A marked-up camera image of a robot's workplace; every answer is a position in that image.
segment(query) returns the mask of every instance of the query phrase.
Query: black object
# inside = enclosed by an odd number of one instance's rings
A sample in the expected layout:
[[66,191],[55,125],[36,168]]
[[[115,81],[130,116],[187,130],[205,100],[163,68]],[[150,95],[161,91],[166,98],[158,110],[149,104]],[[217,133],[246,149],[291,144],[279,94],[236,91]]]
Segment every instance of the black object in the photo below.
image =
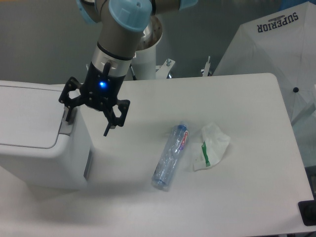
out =
[[[127,111],[130,105],[129,100],[118,100],[119,89],[124,77],[111,77],[109,71],[111,64],[104,65],[103,72],[97,70],[91,63],[84,84],[80,84],[76,78],[71,77],[59,97],[59,102],[68,108],[66,121],[69,121],[73,108],[86,104],[97,111],[102,111],[109,124],[104,132],[106,136],[110,128],[114,129],[117,125],[124,126]],[[80,95],[71,99],[69,92],[79,89]],[[121,116],[116,117],[113,106],[117,105]]]
[[316,201],[300,201],[298,207],[306,226],[316,226]]

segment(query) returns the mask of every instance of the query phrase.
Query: bottle label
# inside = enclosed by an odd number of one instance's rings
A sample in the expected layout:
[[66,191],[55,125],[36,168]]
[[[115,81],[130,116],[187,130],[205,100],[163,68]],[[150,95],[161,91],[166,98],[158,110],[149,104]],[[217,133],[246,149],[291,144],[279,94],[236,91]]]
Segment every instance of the bottle label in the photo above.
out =
[[184,135],[183,135],[183,138],[182,138],[182,141],[181,141],[181,145],[180,145],[180,150],[183,150],[184,149],[184,145],[186,143],[186,140],[188,138],[188,135],[189,135],[189,132],[186,130]]

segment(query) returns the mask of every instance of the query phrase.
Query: plastic bottle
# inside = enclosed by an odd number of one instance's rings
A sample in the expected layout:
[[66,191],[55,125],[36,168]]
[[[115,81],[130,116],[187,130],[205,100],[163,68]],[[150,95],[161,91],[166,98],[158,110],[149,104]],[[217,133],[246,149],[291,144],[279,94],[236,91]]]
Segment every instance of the plastic bottle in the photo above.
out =
[[183,154],[188,135],[188,126],[184,122],[173,127],[152,177],[152,184],[157,188],[168,188],[173,172]]

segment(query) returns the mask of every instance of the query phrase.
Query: gray floor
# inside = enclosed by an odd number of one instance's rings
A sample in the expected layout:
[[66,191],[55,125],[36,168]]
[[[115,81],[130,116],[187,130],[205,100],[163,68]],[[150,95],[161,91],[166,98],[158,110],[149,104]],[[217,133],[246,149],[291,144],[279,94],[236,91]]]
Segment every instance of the gray floor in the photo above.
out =
[[[175,77],[199,76],[208,55],[214,69],[240,24],[276,12],[280,0],[199,0],[160,16],[157,63],[176,61]],[[1,80],[83,81],[101,25],[87,25],[75,0],[0,1]]]

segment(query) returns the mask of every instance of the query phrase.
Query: robotic arm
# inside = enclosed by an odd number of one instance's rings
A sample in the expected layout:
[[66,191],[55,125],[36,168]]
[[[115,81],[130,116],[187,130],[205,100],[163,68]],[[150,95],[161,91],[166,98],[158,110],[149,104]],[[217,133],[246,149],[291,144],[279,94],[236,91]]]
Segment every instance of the robotic arm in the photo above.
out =
[[[104,132],[123,126],[129,100],[117,98],[131,60],[150,21],[151,14],[181,10],[198,0],[77,0],[86,21],[100,22],[103,27],[94,51],[88,73],[81,85],[71,77],[60,95],[59,102],[68,108],[66,121],[72,110],[82,104],[102,111],[108,120]],[[79,89],[80,95],[70,98],[69,92]],[[121,112],[116,117],[113,106]]]

